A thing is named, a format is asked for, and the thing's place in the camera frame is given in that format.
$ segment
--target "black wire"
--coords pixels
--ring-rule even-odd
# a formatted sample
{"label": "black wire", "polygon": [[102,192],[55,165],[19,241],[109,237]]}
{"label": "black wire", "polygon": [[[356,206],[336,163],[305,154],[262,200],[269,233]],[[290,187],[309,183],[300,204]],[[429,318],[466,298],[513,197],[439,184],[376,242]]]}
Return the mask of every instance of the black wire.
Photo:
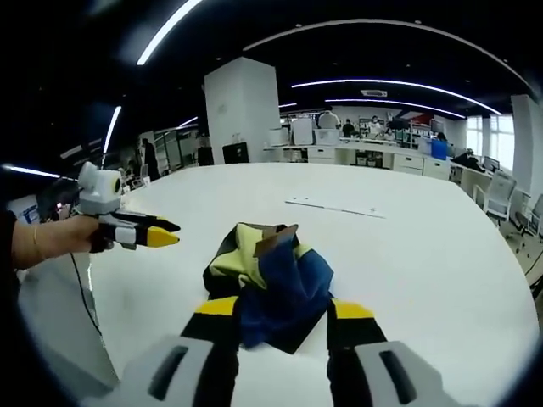
{"label": "black wire", "polygon": [[89,319],[94,325],[94,329],[96,329],[96,332],[98,332],[98,335],[102,336],[102,332],[100,331],[100,329],[98,328],[98,325],[96,325],[96,322],[92,318],[91,311],[88,309],[87,301],[85,300],[85,293],[83,292],[83,284],[81,284],[81,277],[79,275],[79,269],[77,268],[76,259],[74,259],[74,254],[70,253],[70,257],[71,257],[71,261],[74,263],[74,267],[76,268],[77,281],[79,282],[79,290],[81,291],[81,299],[83,300],[83,305],[85,305],[85,311],[87,312]]}
{"label": "black wire", "polygon": [[541,250],[540,255],[537,256],[537,259],[535,259],[535,262],[531,265],[531,267],[528,269],[528,271],[526,271],[526,272],[524,273],[525,276],[527,276],[528,273],[530,273],[530,272],[532,271],[532,269],[535,267],[535,265],[537,265],[537,262],[540,260],[540,257],[541,257],[542,254],[543,254],[543,250]]}

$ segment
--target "human arm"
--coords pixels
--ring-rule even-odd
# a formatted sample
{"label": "human arm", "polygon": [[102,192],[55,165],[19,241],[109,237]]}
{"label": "human arm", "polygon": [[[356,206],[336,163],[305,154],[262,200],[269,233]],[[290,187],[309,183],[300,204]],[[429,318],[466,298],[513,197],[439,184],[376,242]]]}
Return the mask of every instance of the human arm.
{"label": "human arm", "polygon": [[83,215],[41,225],[16,221],[11,241],[12,266],[28,269],[63,254],[88,252],[91,235],[97,229],[98,220]]}

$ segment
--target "white pillar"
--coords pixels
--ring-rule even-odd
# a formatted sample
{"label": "white pillar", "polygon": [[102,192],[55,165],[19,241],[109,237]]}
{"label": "white pillar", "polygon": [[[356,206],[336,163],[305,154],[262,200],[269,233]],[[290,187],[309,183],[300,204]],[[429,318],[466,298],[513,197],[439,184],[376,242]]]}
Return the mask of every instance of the white pillar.
{"label": "white pillar", "polygon": [[204,79],[205,105],[215,164],[224,164],[222,147],[246,142],[249,161],[266,161],[270,129],[281,127],[275,68],[236,59]]}
{"label": "white pillar", "polygon": [[511,96],[515,129],[512,172],[518,185],[531,193],[533,204],[543,192],[543,111],[528,95]]}
{"label": "white pillar", "polygon": [[490,117],[483,118],[483,157],[490,156]]}

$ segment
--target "window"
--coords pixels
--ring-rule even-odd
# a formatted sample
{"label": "window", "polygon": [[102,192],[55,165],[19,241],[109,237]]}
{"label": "window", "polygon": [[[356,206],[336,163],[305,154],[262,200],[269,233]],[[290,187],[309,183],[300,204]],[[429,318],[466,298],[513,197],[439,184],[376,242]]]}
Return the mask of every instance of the window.
{"label": "window", "polygon": [[483,155],[483,118],[467,118],[466,147],[475,155]]}
{"label": "window", "polygon": [[512,116],[490,116],[490,157],[500,161],[500,167],[512,170],[515,155],[515,130]]}

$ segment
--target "black ceiling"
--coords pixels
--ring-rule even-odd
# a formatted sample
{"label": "black ceiling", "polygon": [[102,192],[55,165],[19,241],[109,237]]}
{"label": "black ceiling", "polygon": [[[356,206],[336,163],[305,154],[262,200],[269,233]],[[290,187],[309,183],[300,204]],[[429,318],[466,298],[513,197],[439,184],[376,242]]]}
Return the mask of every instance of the black ceiling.
{"label": "black ceiling", "polygon": [[[195,115],[204,118],[204,76],[239,56],[276,66],[280,101],[296,102],[297,108],[321,107],[325,98],[360,98],[361,89],[377,88],[396,100],[465,115],[485,113],[461,99],[403,86],[290,88],[304,81],[357,77],[418,82],[503,112],[511,111],[511,94],[535,90],[539,97],[543,83],[534,48],[538,15],[533,3],[523,1],[500,8],[490,1],[203,0],[144,66],[137,66],[137,59],[183,0],[44,3],[50,2],[22,4],[10,14],[14,34],[4,79],[10,89],[5,99],[10,148],[0,161],[50,172],[72,168],[59,157],[62,152],[104,137],[117,105],[122,111],[111,149],[134,142],[143,131],[176,126]],[[296,25],[362,18],[420,20],[459,36],[506,59],[532,89],[468,45],[404,26],[329,26],[243,51]],[[10,185],[19,191],[29,182]]]}

